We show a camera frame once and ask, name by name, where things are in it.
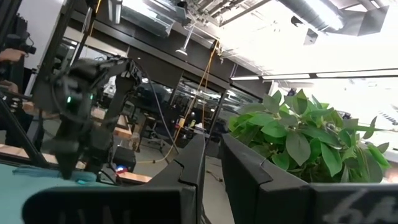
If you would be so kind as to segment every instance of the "black cable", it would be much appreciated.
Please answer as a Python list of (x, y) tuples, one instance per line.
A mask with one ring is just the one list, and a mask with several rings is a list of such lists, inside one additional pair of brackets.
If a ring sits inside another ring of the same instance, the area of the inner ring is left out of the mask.
[(32, 44), (30, 45), (31, 47), (32, 47), (33, 45), (35, 45), (35, 42), (32, 40), (32, 38), (30, 38), (30, 34), (29, 34), (29, 36), (28, 36), (27, 38), (32, 42)]
[[(173, 147), (175, 148), (175, 150), (176, 150), (177, 153), (178, 153), (177, 146), (175, 145), (175, 141), (174, 141), (174, 139), (173, 139), (173, 137), (172, 137), (172, 135), (171, 135), (171, 133), (170, 133), (170, 131), (169, 131), (167, 125), (166, 125), (165, 119), (164, 119), (164, 117), (163, 117), (162, 108), (161, 108), (161, 106), (160, 106), (159, 99), (157, 98), (155, 88), (154, 88), (154, 86), (153, 86), (153, 84), (152, 84), (152, 80), (150, 79), (149, 74), (146, 72), (146, 70), (143, 69), (142, 66), (140, 66), (140, 65), (139, 65), (138, 63), (136, 63), (135, 61), (133, 61), (133, 62), (134, 62), (134, 66), (138, 65), (139, 68), (141, 69), (141, 71), (142, 71), (142, 72), (146, 75), (146, 77), (148, 78), (148, 83), (149, 83), (149, 85), (150, 85), (150, 88), (152, 89), (152, 92), (153, 92), (154, 95), (155, 95), (155, 101), (156, 101), (157, 109), (159, 110), (160, 117), (162, 118), (163, 125), (164, 125), (165, 128), (166, 128), (167, 135), (168, 135), (168, 137), (170, 138), (170, 140), (171, 140), (171, 142), (172, 142), (172, 144), (173, 144)], [(202, 214), (201, 214), (201, 215), (203, 216), (202, 218), (204, 218), (204, 222), (205, 222), (206, 224), (211, 224), (209, 218), (206, 216), (205, 207), (203, 206), (203, 203), (202, 203), (201, 207), (202, 207)]]

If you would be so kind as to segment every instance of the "ceiling light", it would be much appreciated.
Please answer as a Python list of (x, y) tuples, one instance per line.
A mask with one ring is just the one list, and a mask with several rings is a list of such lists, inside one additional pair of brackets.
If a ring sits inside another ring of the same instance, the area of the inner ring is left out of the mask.
[(290, 74), (290, 75), (264, 75), (262, 79), (265, 80), (285, 80), (285, 79), (301, 79), (310, 78), (309, 74)]
[(236, 94), (234, 92), (232, 92), (231, 90), (227, 90), (226, 93), (229, 94), (230, 96), (236, 96)]
[(191, 35), (192, 35), (192, 32), (193, 32), (194, 28), (195, 28), (195, 26), (192, 26), (192, 28), (189, 30), (189, 33), (188, 33), (188, 35), (187, 35), (187, 38), (185, 39), (184, 46), (181, 47), (180, 49), (176, 50), (176, 51), (175, 51), (176, 53), (180, 53), (180, 54), (184, 54), (185, 56), (188, 56), (188, 53), (187, 53), (187, 46), (188, 46), (188, 43), (189, 43), (189, 40), (190, 40), (190, 38), (191, 38)]
[(123, 1), (123, 6), (126, 6), (138, 13), (141, 13), (144, 16), (150, 18), (156, 18), (157, 13), (152, 11), (148, 5), (143, 3), (141, 0), (130, 0), (130, 1)]
[(374, 70), (361, 72), (335, 72), (318, 73), (320, 78), (338, 78), (338, 77), (383, 77), (389, 75), (398, 75), (398, 70)]
[(108, 0), (109, 20), (115, 24), (120, 23), (123, 0)]
[(252, 76), (252, 77), (232, 77), (232, 80), (259, 80), (260, 77)]

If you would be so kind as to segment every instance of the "ceiling beam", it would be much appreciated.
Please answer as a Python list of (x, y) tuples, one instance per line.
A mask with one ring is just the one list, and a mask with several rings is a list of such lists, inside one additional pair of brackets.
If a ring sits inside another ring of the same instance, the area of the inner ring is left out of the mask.
[(222, 23), (220, 24), (220, 27), (225, 26), (226, 24), (229, 24), (230, 22), (233, 22), (233, 21), (236, 20), (236, 19), (239, 19), (240, 17), (242, 17), (242, 16), (246, 15), (247, 13), (250, 13), (250, 12), (252, 12), (252, 11), (258, 9), (259, 7), (265, 5), (266, 3), (270, 2), (270, 1), (271, 1), (271, 0), (262, 0), (262, 1), (258, 2), (258, 3), (256, 3), (255, 5), (253, 5), (252, 7), (250, 7), (249, 9), (246, 9), (245, 11), (243, 11), (243, 12), (241, 12), (241, 13), (239, 13), (239, 14), (233, 16), (232, 18), (227, 19), (226, 21), (222, 22)]

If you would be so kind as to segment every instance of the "hanging cable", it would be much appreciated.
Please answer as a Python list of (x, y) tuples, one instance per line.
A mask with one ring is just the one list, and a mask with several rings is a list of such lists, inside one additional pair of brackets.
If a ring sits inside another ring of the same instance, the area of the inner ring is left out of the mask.
[[(99, 0), (99, 1), (98, 1), (97, 8), (95, 9), (95, 14), (96, 14), (96, 15), (97, 15), (97, 13), (98, 13), (98, 10), (100, 9), (101, 2), (102, 2), (102, 0)], [(95, 21), (93, 21), (93, 25), (91, 26), (91, 30), (90, 30), (89, 36), (91, 36), (91, 35), (93, 34), (94, 23), (95, 23)]]
[[(211, 62), (212, 62), (212, 60), (213, 60), (213, 56), (214, 56), (214, 53), (215, 53), (215, 52), (216, 52), (216, 48), (213, 49), (213, 51), (212, 51), (212, 53), (211, 53), (211, 55), (210, 55), (209, 62), (207, 63), (205, 72), (204, 72), (203, 75), (202, 75), (202, 78), (201, 78), (200, 83), (199, 83), (199, 85), (198, 85), (198, 88), (197, 88), (197, 90), (196, 90), (196, 94), (193, 96), (193, 99), (192, 99), (192, 101), (191, 101), (191, 103), (190, 103), (190, 106), (188, 107), (188, 110), (187, 110), (187, 112), (186, 112), (186, 114), (185, 114), (185, 116), (184, 116), (184, 121), (187, 119), (187, 117), (188, 117), (188, 115), (189, 115), (189, 112), (190, 112), (191, 109), (192, 109), (193, 103), (195, 102), (195, 99), (196, 99), (196, 97), (197, 97), (197, 93), (200, 91), (200, 87), (201, 87), (201, 84), (203, 83), (203, 80), (205, 79), (206, 73), (208, 73), (208, 71), (210, 70), (210, 65), (211, 65)], [(154, 92), (155, 99), (156, 99), (156, 103), (157, 103), (157, 106), (158, 106), (158, 109), (159, 109), (159, 112), (160, 112), (160, 116), (161, 116), (162, 119), (163, 119), (163, 114), (162, 114), (162, 110), (161, 110), (161, 108), (160, 108), (160, 103), (159, 103), (159, 101), (158, 101), (158, 99), (157, 99), (157, 97), (156, 97), (155, 90), (154, 90), (154, 88), (153, 88), (153, 86), (152, 86), (152, 82), (151, 82), (150, 77), (148, 76), (148, 74), (147, 74), (147, 77), (148, 77), (148, 80), (149, 80), (149, 84), (150, 84), (150, 86), (151, 86), (151, 88), (152, 88), (152, 91)], [(163, 124), (164, 124), (164, 126), (166, 127), (166, 130), (169, 130), (169, 129), (167, 128), (167, 125), (166, 125), (166, 122), (164, 121), (164, 119), (163, 119)], [(173, 150), (173, 147), (174, 147), (175, 150), (177, 150), (177, 152), (178, 152), (178, 149), (177, 149), (177, 146), (175, 145), (175, 142), (176, 142), (176, 140), (177, 140), (177, 138), (178, 138), (178, 135), (180, 134), (180, 130), (181, 130), (181, 129), (182, 129), (182, 127), (179, 126), (178, 129), (177, 129), (177, 132), (176, 132), (176, 135), (175, 135), (174, 138), (172, 137), (171, 134), (169, 134), (169, 138), (172, 140), (172, 145), (171, 145), (169, 151), (166, 153), (166, 155), (165, 155), (163, 158), (158, 159), (158, 160), (153, 160), (153, 161), (137, 161), (137, 164), (153, 164), (153, 163), (156, 163), (156, 162), (162, 162), (162, 161), (166, 160), (166, 158), (170, 155), (171, 151)]]

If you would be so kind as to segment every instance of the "plant leaf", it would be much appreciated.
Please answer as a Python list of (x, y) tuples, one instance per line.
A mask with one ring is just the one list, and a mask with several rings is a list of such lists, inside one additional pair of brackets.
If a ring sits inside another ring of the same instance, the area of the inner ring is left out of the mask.
[(356, 128), (358, 126), (359, 119), (344, 119), (343, 127), (344, 128)]
[(265, 133), (263, 133), (263, 135), (264, 135), (264, 139), (269, 143), (285, 144), (284, 138), (275, 138), (275, 137), (269, 136), (268, 134), (265, 134)]
[(380, 164), (380, 166), (383, 169), (388, 169), (391, 167), (390, 163), (388, 163), (387, 159), (384, 158), (383, 154), (380, 152), (380, 150), (376, 146), (369, 144), (368, 149), (369, 149), (369, 152), (372, 154), (373, 158)]
[(343, 127), (343, 118), (341, 118), (340, 114), (336, 110), (333, 110), (330, 114), (332, 121), (334, 122), (335, 126), (338, 128)]
[(228, 121), (228, 129), (229, 129), (230, 131), (234, 131), (234, 130), (236, 129), (235, 124), (237, 124), (237, 122), (238, 122), (238, 116), (232, 116), (232, 117), (230, 117), (230, 118), (229, 118), (229, 121)]
[(248, 146), (258, 131), (259, 128), (256, 126), (246, 126), (246, 129), (238, 136), (238, 140)]
[(283, 153), (274, 154), (271, 159), (275, 165), (279, 166), (279, 168), (283, 170), (287, 170), (289, 168), (290, 158), (286, 150)]
[(307, 161), (311, 154), (311, 147), (307, 139), (294, 131), (290, 131), (286, 137), (286, 150), (299, 166)]
[(363, 139), (369, 139), (370, 137), (372, 137), (373, 133), (374, 133), (374, 126), (376, 125), (376, 119), (377, 116), (373, 118), (373, 120), (371, 121), (371, 125), (370, 125), (370, 130), (366, 131), (365, 134), (363, 135)]
[(289, 109), (286, 106), (286, 104), (282, 104), (282, 106), (280, 106), (279, 111), (283, 111), (285, 113), (289, 113)]
[(269, 148), (265, 147), (264, 145), (257, 145), (251, 148), (252, 150), (256, 151), (258, 154), (268, 158), (270, 156)]
[(343, 157), (341, 158), (342, 161), (345, 161), (346, 159), (349, 158), (355, 158), (356, 154), (355, 154), (355, 147), (349, 147), (347, 150), (345, 150)]
[(300, 90), (292, 100), (293, 110), (298, 114), (304, 114), (308, 107), (308, 99), (305, 96), (303, 90)]
[(287, 135), (287, 131), (283, 125), (279, 124), (278, 121), (271, 121), (266, 126), (262, 127), (261, 131), (264, 134), (268, 134), (274, 138), (282, 138)]
[(272, 115), (266, 113), (256, 113), (252, 118), (248, 120), (248, 123), (263, 127), (271, 121), (274, 121)]
[(351, 147), (351, 146), (355, 145), (355, 136), (354, 135), (350, 135), (350, 132), (347, 129), (342, 129), (338, 133), (338, 137), (348, 147)]
[(333, 111), (334, 111), (333, 108), (317, 109), (317, 110), (307, 113), (307, 116), (314, 116), (314, 117), (327, 116), (327, 115), (330, 115)]
[(274, 94), (273, 94), (273, 99), (275, 99), (275, 102), (276, 103), (278, 103), (278, 105), (280, 104), (280, 100), (282, 99), (282, 94), (280, 93), (280, 91), (278, 90), (278, 91), (276, 91)]
[(245, 123), (248, 119), (250, 119), (252, 117), (253, 117), (253, 115), (251, 115), (251, 114), (244, 114), (244, 115), (238, 116), (238, 118), (236, 119), (237, 124), (235, 126), (239, 127), (240, 125), (242, 125), (243, 123)]
[(310, 158), (308, 159), (308, 162), (313, 162), (322, 153), (322, 151), (321, 151), (321, 141), (319, 139), (317, 139), (317, 138), (316, 139), (312, 139), (310, 141), (310, 147), (311, 147), (311, 154), (310, 154)]
[(284, 96), (284, 104), (287, 105), (291, 110), (293, 110), (293, 98), (294, 96)]
[(369, 181), (372, 183), (380, 183), (383, 180), (383, 170), (379, 163), (368, 152), (365, 152), (365, 158), (366, 164), (368, 165)]
[(344, 166), (343, 175), (341, 176), (341, 183), (348, 183), (349, 182), (349, 172), (347, 166)]
[(336, 149), (330, 149), (324, 143), (321, 143), (322, 158), (329, 169), (330, 176), (334, 177), (343, 168), (340, 154)]
[(389, 146), (390, 146), (390, 143), (389, 143), (389, 142), (386, 142), (386, 143), (381, 144), (381, 145), (378, 146), (377, 148), (379, 149), (379, 151), (380, 151), (381, 153), (385, 153), (385, 152), (387, 151), (387, 149), (388, 149)]
[(312, 101), (314, 102), (315, 106), (316, 106), (318, 109), (323, 109), (321, 103), (319, 103), (319, 101), (315, 98), (314, 95), (312, 95)]
[(332, 146), (340, 146), (340, 142), (335, 135), (331, 135), (322, 129), (313, 126), (306, 126), (300, 130), (301, 133), (312, 138), (318, 138), (321, 142)]
[(264, 95), (262, 98), (262, 104), (264, 105), (265, 109), (271, 113), (276, 114), (279, 112), (279, 102), (277, 102), (277, 100), (270, 95)]
[(285, 113), (283, 111), (280, 111), (279, 115), (280, 115), (279, 123), (281, 125), (296, 126), (298, 124), (298, 122), (299, 122), (294, 115), (290, 115), (290, 114)]
[(328, 109), (328, 107), (329, 107), (328, 103), (321, 103), (321, 105), (322, 105), (323, 109)]
[(308, 100), (307, 110), (304, 114), (308, 114), (309, 112), (316, 110), (318, 110), (318, 108), (311, 101)]
[(238, 110), (239, 114), (248, 114), (253, 112), (264, 112), (266, 108), (261, 103), (250, 103)]

